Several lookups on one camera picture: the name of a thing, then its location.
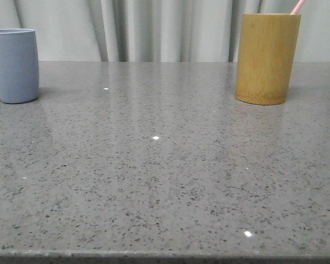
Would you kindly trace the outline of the bamboo cylindrical holder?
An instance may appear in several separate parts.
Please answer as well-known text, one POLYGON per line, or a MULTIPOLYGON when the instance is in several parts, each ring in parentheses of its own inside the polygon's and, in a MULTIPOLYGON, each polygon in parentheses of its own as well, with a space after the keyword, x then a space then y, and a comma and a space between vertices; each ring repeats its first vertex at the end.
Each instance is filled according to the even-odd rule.
POLYGON ((244 14, 235 97, 255 105, 286 101, 300 28, 300 14, 244 14))

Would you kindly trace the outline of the grey-white curtain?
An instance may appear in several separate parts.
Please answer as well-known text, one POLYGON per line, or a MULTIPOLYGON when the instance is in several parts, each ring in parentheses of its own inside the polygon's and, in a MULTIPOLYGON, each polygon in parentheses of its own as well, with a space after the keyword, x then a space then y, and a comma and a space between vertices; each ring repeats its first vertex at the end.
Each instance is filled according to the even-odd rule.
POLYGON ((295 1, 0 1, 0 29, 36 31, 42 61, 235 62, 246 13, 295 1))

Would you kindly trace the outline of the blue plastic cup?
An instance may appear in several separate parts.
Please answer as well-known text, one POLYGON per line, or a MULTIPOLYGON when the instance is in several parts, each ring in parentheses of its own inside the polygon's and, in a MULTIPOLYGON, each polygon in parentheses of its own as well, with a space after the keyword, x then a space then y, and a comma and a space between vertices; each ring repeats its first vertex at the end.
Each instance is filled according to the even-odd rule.
POLYGON ((0 29, 0 99, 30 102, 39 97, 39 58, 34 29, 0 29))

